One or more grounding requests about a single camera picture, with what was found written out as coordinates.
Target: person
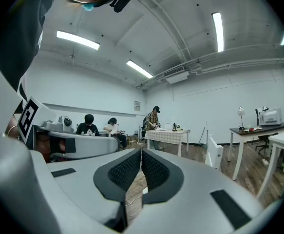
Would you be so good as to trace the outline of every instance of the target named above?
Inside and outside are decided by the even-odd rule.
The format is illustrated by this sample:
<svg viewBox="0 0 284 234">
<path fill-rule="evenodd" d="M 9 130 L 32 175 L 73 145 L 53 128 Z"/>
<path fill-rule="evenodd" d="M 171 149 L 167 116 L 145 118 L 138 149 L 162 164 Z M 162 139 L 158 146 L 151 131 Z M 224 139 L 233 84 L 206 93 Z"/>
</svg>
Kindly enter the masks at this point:
<svg viewBox="0 0 284 234">
<path fill-rule="evenodd" d="M 16 0 L 13 9 L 10 9 L 7 16 L 0 25 L 0 71 L 9 82 L 12 88 L 21 95 L 25 101 L 27 96 L 24 92 L 21 78 L 38 53 L 43 38 L 43 24 L 45 16 L 50 10 L 54 0 Z M 85 10 L 90 11 L 104 4 L 116 0 L 68 0 L 79 3 Z M 15 113 L 23 110 L 22 102 Z M 6 128 L 6 134 L 10 137 L 19 136 L 17 120 L 12 117 Z M 37 136 L 37 149 L 45 160 L 50 153 L 48 136 Z"/>
<path fill-rule="evenodd" d="M 145 131 L 156 130 L 157 127 L 160 127 L 160 123 L 158 121 L 158 115 L 157 115 L 158 113 L 160 113 L 160 109 L 158 106 L 155 106 L 152 112 L 146 115 L 144 119 L 144 122 L 145 122 L 144 130 Z M 150 141 L 150 146 L 152 149 L 156 149 L 160 151 L 162 150 L 162 148 L 159 146 L 159 141 L 151 140 L 151 139 L 149 139 L 148 141 Z"/>
<path fill-rule="evenodd" d="M 84 123 L 81 123 L 76 134 L 78 135 L 88 135 L 88 136 L 99 136 L 99 131 L 97 127 L 93 124 L 94 117 L 93 115 L 86 115 L 84 117 Z"/>
<path fill-rule="evenodd" d="M 111 118 L 104 127 L 104 130 L 111 132 L 112 136 L 122 142 L 123 150 L 127 149 L 127 137 L 121 134 L 122 131 L 119 129 L 116 118 Z"/>
</svg>

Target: white ceiling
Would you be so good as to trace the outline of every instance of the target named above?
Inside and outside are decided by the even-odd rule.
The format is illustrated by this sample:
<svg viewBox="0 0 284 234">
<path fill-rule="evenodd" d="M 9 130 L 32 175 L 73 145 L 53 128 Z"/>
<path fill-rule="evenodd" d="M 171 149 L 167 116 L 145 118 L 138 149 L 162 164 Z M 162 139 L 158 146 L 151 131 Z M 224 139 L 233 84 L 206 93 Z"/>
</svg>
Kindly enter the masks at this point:
<svg viewBox="0 0 284 234">
<path fill-rule="evenodd" d="M 222 53 L 216 53 L 214 12 L 220 12 L 223 20 Z M 96 51 L 58 39 L 57 30 L 101 46 Z M 126 65 L 129 59 L 154 76 L 182 63 L 188 70 L 201 71 L 253 59 L 273 59 L 277 64 L 284 59 L 284 46 L 279 46 L 283 35 L 284 27 L 263 0 L 132 0 L 121 13 L 107 5 L 87 12 L 55 0 L 46 16 L 39 55 L 73 55 L 74 65 L 147 87 L 156 85 L 156 77 L 147 81 Z"/>
</svg>

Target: dark table top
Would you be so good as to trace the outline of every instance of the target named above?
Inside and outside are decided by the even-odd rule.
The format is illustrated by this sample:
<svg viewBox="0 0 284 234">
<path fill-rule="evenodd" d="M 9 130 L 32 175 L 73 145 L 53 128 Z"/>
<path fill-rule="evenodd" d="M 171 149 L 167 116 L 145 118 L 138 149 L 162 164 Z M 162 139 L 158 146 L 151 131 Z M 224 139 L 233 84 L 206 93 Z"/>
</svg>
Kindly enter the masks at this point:
<svg viewBox="0 0 284 234">
<path fill-rule="evenodd" d="M 278 129 L 282 129 L 284 128 L 284 122 L 280 125 L 274 125 L 274 126 L 262 126 L 262 129 L 259 130 L 255 130 L 255 131 L 251 131 L 251 132 L 239 132 L 239 128 L 230 128 L 230 130 L 238 135 L 251 135 L 251 134 L 259 134 L 259 133 L 263 133 L 262 135 L 264 135 L 264 132 L 268 132 L 268 131 L 274 131 L 274 130 L 278 130 Z"/>
</svg>

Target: sign on wall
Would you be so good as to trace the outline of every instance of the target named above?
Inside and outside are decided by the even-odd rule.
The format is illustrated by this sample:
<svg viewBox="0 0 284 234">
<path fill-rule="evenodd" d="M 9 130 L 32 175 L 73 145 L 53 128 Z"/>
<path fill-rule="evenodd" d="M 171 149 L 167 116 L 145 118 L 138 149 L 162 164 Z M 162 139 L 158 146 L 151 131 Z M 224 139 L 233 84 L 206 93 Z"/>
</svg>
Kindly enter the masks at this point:
<svg viewBox="0 0 284 234">
<path fill-rule="evenodd" d="M 135 111 L 141 110 L 141 103 L 139 101 L 134 101 L 134 110 Z"/>
</svg>

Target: white chair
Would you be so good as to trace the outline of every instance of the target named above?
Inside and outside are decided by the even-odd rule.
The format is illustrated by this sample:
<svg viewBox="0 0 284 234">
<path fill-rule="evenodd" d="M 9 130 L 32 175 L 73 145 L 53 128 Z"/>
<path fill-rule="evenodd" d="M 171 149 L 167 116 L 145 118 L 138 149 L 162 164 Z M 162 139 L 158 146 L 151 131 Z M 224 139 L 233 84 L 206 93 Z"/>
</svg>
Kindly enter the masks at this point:
<svg viewBox="0 0 284 234">
<path fill-rule="evenodd" d="M 212 135 L 209 135 L 209 144 L 205 164 L 220 171 L 222 155 L 223 146 L 218 146 L 212 138 Z"/>
</svg>

